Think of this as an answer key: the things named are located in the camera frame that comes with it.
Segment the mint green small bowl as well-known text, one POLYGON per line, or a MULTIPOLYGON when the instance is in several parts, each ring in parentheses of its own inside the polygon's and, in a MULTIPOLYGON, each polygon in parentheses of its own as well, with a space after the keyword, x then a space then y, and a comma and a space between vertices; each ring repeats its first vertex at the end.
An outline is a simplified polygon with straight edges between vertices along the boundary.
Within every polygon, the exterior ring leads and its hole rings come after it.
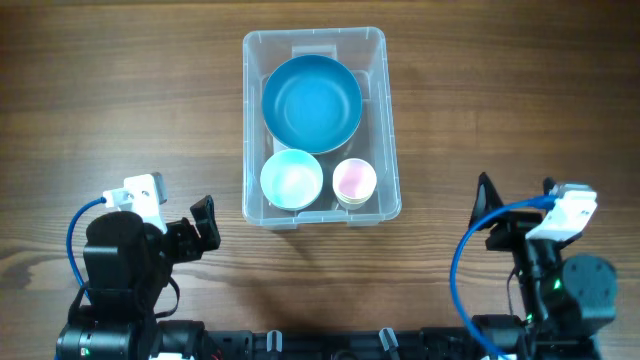
POLYGON ((261 190, 275 207, 298 211, 311 205, 320 195, 324 174, 318 160, 297 149, 272 155, 260 173, 261 190))

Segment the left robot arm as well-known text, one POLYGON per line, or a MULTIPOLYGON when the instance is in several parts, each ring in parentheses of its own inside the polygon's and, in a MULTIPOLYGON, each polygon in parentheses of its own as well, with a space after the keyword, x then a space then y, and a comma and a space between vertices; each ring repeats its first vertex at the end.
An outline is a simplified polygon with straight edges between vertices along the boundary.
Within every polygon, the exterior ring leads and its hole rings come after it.
POLYGON ((88 279, 69 307, 56 358, 223 358, 203 322, 175 320, 172 310, 155 309, 162 290, 177 285, 174 265, 196 261, 220 246, 212 197, 190 211, 190 219, 170 222, 165 231, 130 211, 108 213, 89 224, 83 251, 88 279))

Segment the pink tall cup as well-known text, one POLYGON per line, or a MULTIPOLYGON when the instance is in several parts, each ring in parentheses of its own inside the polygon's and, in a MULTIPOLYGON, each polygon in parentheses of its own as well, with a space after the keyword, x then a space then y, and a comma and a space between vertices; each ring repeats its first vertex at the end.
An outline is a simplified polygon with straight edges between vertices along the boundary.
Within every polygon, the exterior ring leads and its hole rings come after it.
POLYGON ((332 186, 334 193, 342 199, 366 201, 376 189, 377 174, 367 161, 349 158, 335 167, 332 186))

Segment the clear plastic storage container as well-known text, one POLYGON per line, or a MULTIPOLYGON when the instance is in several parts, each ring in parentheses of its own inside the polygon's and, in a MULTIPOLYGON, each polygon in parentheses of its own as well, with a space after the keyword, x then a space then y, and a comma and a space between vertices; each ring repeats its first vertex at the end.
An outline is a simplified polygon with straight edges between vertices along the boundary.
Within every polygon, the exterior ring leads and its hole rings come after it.
POLYGON ((376 27, 261 30, 243 40, 243 185, 242 213, 255 226, 295 229, 301 224, 345 222, 372 226, 395 218, 402 200, 389 79, 386 38, 376 27), (363 114, 356 133, 340 148, 318 156, 324 184, 319 197, 299 211, 273 206, 260 186, 264 163, 275 152, 266 128, 261 100, 266 82, 285 61, 307 54, 331 57, 356 77, 363 95, 363 114), (342 160, 360 158, 373 166, 377 186, 363 207, 346 210, 332 189, 333 169, 342 160))

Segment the cream tall cup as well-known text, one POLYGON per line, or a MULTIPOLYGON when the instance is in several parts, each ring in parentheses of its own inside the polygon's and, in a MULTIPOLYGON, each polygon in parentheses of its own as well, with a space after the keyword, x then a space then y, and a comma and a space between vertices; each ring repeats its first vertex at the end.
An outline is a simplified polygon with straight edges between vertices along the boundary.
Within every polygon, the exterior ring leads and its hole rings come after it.
POLYGON ((337 195, 336 198, 338 203, 346 210, 356 210, 363 207, 364 204, 371 198, 371 195, 360 199, 352 199, 340 195, 337 195))

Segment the dark blue bowl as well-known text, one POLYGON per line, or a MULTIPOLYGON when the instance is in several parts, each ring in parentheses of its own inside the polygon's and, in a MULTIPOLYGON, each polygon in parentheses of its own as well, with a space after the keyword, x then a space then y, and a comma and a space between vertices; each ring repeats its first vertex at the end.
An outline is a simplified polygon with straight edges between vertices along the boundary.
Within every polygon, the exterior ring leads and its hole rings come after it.
POLYGON ((346 144, 358 130, 363 95, 355 75, 342 63, 303 55, 270 75, 261 110, 266 128, 282 145, 324 154, 346 144))

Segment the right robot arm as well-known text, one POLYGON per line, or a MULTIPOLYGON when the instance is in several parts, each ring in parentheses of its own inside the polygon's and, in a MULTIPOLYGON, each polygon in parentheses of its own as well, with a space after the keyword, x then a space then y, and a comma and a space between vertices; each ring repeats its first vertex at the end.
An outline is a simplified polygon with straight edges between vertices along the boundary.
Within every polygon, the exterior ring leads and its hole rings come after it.
POLYGON ((582 236, 597 194, 552 179, 543 191, 551 200, 541 212, 509 209, 480 175, 469 225, 489 230, 487 250, 512 255, 525 315, 475 315, 472 323, 508 359, 597 359, 595 336, 616 317, 616 270, 601 257, 562 255, 582 236))

